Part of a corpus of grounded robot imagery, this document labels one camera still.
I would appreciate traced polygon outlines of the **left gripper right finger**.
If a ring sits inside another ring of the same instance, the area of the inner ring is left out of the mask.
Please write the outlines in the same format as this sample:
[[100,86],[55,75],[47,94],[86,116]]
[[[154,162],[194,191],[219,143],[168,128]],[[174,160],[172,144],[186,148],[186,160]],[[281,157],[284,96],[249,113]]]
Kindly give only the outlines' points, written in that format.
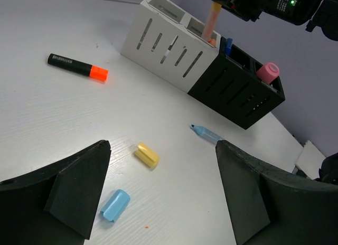
[[312,180],[226,140],[215,150],[237,244],[337,244],[337,155]]

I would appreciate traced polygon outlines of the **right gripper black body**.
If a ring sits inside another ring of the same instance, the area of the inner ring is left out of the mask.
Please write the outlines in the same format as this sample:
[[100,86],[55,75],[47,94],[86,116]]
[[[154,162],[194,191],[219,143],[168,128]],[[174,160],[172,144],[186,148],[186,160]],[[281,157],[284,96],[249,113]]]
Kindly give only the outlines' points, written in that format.
[[256,21],[264,9],[265,0],[211,0],[244,21]]

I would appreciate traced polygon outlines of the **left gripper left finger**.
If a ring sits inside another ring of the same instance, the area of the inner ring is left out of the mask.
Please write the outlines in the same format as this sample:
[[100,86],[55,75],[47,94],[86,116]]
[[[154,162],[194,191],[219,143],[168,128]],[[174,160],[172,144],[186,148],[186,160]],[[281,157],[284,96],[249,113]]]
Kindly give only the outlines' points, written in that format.
[[104,186],[107,140],[1,182],[1,244],[84,244]]

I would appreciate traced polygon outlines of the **orange pencil-shaped marker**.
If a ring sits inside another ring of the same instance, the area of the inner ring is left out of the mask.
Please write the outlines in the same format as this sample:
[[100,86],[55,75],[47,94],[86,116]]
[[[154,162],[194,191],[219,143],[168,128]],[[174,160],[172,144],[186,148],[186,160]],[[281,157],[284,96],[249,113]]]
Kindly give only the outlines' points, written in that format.
[[218,4],[216,2],[212,3],[207,21],[204,25],[204,29],[202,32],[202,38],[207,42],[211,40],[211,36],[214,31],[214,27],[216,25],[221,9],[222,9],[221,4]]

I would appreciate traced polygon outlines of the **light blue marker pen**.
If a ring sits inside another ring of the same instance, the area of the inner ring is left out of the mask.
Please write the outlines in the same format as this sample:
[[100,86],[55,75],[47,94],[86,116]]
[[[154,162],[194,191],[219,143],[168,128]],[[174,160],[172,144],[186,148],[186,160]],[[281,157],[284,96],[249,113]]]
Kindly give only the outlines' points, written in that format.
[[203,126],[197,126],[192,124],[190,128],[201,138],[204,140],[216,145],[218,141],[224,140],[221,136],[217,135],[216,133],[208,130]]

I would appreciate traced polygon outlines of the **black highlighter orange cap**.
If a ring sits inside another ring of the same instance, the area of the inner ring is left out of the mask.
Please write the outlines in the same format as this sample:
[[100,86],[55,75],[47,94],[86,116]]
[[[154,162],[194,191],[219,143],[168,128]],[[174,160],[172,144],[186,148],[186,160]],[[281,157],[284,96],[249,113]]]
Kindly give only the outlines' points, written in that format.
[[53,53],[49,55],[47,63],[102,82],[105,82],[108,78],[109,71],[106,69]]

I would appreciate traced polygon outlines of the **coral orange marker cap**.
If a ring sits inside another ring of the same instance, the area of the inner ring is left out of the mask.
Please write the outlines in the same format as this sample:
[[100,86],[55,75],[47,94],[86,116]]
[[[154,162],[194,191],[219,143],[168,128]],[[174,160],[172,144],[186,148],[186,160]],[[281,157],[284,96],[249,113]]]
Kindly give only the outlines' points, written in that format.
[[217,44],[217,42],[216,42],[215,39],[209,39],[209,40],[208,40],[208,43],[209,43],[210,45],[212,45],[212,46],[216,46],[216,44]]

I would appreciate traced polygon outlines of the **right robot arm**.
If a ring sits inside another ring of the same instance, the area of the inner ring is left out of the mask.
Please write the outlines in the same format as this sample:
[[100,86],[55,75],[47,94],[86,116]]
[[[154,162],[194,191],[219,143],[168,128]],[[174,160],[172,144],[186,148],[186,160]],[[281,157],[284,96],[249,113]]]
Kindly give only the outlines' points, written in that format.
[[337,41],[337,0],[212,0],[244,21],[256,21],[266,13],[299,26],[306,31],[316,27],[332,41]]

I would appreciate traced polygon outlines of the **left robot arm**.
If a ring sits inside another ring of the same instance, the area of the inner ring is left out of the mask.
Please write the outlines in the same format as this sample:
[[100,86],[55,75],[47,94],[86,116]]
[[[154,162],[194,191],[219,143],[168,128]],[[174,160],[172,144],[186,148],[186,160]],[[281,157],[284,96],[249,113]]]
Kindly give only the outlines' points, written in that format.
[[[237,244],[337,244],[337,155],[310,180],[226,140],[218,167]],[[1,244],[83,244],[90,238],[111,149],[100,140],[1,182]]]

